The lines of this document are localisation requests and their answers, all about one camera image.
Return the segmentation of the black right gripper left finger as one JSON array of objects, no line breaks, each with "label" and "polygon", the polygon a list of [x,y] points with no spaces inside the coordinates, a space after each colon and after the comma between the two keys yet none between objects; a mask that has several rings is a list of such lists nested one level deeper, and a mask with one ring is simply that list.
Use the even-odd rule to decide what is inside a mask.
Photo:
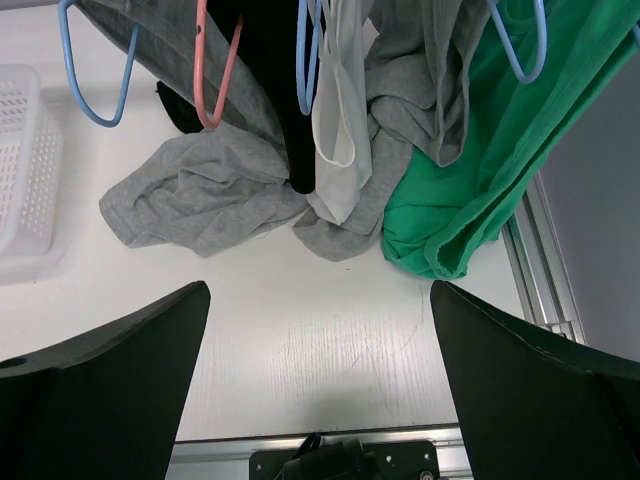
[{"label": "black right gripper left finger", "polygon": [[163,479],[211,296],[192,282],[1,363],[4,479]]}]

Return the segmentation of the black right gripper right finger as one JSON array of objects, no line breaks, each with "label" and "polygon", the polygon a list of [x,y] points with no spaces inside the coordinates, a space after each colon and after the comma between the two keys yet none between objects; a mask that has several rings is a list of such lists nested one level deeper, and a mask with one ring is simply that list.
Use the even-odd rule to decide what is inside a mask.
[{"label": "black right gripper right finger", "polygon": [[638,478],[638,363],[449,282],[430,304],[474,478]]}]

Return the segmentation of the pink wire hanger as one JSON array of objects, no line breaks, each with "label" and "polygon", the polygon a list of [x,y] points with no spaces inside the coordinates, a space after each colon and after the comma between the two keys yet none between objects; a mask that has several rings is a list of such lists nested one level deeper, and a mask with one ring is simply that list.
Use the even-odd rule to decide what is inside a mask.
[{"label": "pink wire hanger", "polygon": [[196,35],[193,65],[193,96],[195,109],[200,122],[206,129],[216,129],[222,120],[227,93],[231,83],[232,72],[237,58],[237,51],[243,29],[243,17],[238,16],[233,37],[229,47],[221,85],[212,115],[209,115],[204,98],[204,55],[206,40],[207,0],[198,0],[196,7]]}]

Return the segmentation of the light blue wire hanger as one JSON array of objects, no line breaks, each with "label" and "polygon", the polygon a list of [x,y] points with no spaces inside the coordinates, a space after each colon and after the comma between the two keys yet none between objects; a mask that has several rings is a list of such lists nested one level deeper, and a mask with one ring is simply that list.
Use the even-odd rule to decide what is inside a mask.
[{"label": "light blue wire hanger", "polygon": [[126,60],[125,68],[123,71],[123,77],[122,77],[118,102],[116,105],[114,116],[111,119],[105,119],[99,116],[97,113],[95,113],[94,110],[88,105],[88,103],[84,99],[79,83],[77,81],[74,57],[73,57],[73,51],[72,51],[70,29],[69,29],[69,23],[68,23],[68,10],[74,4],[75,2],[73,0],[60,0],[57,6],[59,31],[60,31],[62,51],[63,51],[63,60],[64,60],[64,66],[65,66],[68,84],[76,103],[78,104],[82,112],[92,122],[94,122],[95,124],[101,127],[114,128],[119,125],[119,123],[121,122],[122,116],[124,114],[126,99],[129,91],[130,79],[131,79],[132,70],[133,70],[133,64],[135,60],[135,51],[136,51],[139,33],[140,33],[140,26],[138,24],[135,24],[132,29],[132,34],[131,34],[129,47],[127,51],[127,60]]}]

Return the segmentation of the black tank top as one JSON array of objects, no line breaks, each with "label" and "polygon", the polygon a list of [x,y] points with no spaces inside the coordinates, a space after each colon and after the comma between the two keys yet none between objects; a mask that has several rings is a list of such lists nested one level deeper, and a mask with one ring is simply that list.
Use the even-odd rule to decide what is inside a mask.
[{"label": "black tank top", "polygon": [[[262,87],[280,122],[289,181],[301,194],[315,190],[315,146],[311,118],[299,109],[295,80],[298,1],[209,1],[207,11],[223,36],[233,37],[237,17],[244,19],[238,54]],[[312,20],[307,19],[309,57]]]}]

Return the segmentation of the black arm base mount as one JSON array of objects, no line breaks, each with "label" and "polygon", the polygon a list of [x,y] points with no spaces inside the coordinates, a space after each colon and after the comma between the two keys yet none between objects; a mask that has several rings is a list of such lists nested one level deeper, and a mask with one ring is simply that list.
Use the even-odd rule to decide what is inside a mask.
[{"label": "black arm base mount", "polygon": [[249,458],[251,480],[439,479],[429,441],[327,443],[314,432],[294,449],[259,450]]}]

